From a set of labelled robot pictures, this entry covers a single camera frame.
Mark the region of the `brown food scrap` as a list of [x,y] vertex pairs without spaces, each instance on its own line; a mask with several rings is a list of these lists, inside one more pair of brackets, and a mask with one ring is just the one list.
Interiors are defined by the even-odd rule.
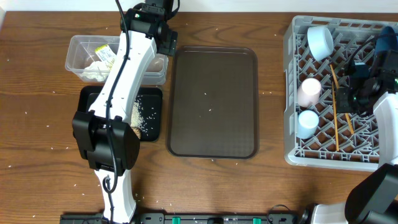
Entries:
[[139,128],[134,128],[133,129],[134,133],[136,134],[136,136],[140,139],[141,138],[141,131]]

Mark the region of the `large blue plate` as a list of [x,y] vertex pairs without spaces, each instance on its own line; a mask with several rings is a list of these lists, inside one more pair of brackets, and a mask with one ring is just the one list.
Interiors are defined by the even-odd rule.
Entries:
[[377,39],[374,53],[375,55],[388,50],[397,50],[397,36],[394,36],[395,33],[397,33],[396,28],[391,26],[383,28],[380,34],[389,34],[389,36]]

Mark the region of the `light blue plastic cup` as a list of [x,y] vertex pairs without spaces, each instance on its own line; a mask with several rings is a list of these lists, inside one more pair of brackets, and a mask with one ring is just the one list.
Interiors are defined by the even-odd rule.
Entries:
[[319,116],[312,110],[305,110],[298,116],[297,137],[308,139],[313,137],[319,124]]

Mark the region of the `small light blue bowl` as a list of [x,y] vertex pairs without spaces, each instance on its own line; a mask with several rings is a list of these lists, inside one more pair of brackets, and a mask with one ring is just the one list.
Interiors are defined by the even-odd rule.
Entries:
[[315,60],[321,61],[333,53],[333,38],[327,26],[309,27],[307,40]]

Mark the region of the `white napkin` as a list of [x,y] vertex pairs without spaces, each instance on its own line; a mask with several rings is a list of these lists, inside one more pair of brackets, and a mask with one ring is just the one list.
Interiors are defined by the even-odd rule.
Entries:
[[104,82],[109,72],[105,62],[95,61],[83,70],[80,77],[86,81]]

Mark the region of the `wooden chopstick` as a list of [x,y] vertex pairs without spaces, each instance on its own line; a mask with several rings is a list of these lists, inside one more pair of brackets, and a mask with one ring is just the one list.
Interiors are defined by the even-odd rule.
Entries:
[[[333,77],[333,83],[332,83],[333,116],[334,116],[334,122],[337,122],[335,90],[338,90],[340,86],[339,86],[339,83],[338,83],[338,80],[337,80],[337,77],[336,77],[336,74],[335,74],[335,71],[334,71],[334,68],[332,65],[330,65],[330,69],[331,69],[331,74]],[[345,118],[346,118],[346,122],[348,124],[350,133],[354,134],[353,125],[352,125],[351,118],[348,113],[345,113]]]
[[339,151],[340,146],[339,146],[339,136],[338,136],[338,124],[337,124],[337,114],[336,114],[334,82],[332,82],[332,84],[331,84],[331,92],[332,92],[332,105],[333,105],[333,122],[334,122],[334,130],[335,130],[335,147],[336,147],[336,151]]

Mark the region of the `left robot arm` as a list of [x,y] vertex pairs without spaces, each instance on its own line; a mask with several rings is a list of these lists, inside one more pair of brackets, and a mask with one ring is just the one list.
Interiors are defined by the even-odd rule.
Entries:
[[158,0],[120,10],[119,48],[110,74],[91,105],[83,96],[86,90],[80,92],[72,119],[73,136],[81,158],[100,181],[105,206],[102,215],[81,218],[81,223],[132,221],[136,202],[131,169],[140,140],[131,128],[131,115],[144,74],[156,54],[175,54],[178,34],[167,22],[179,7],[178,1]]

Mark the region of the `pink plastic cup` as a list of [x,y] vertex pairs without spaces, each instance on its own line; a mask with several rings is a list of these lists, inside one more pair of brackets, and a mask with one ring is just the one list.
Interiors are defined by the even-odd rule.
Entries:
[[297,104],[305,108],[316,105],[321,90],[322,85],[316,78],[306,78],[297,90]]

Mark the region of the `white rice pile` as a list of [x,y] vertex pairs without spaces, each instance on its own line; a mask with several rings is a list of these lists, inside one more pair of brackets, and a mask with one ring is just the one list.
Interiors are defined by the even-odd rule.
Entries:
[[149,121],[155,120],[155,106],[145,106],[144,103],[148,103],[149,100],[144,99],[145,95],[138,95],[134,101],[132,115],[131,115],[131,128],[138,129],[147,133],[153,127],[148,125]]

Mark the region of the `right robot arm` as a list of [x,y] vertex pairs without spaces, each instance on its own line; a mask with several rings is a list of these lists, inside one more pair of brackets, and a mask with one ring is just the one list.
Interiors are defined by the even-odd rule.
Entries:
[[314,206],[308,223],[397,223],[397,51],[379,52],[369,78],[348,96],[344,110],[376,118],[379,167],[345,202]]

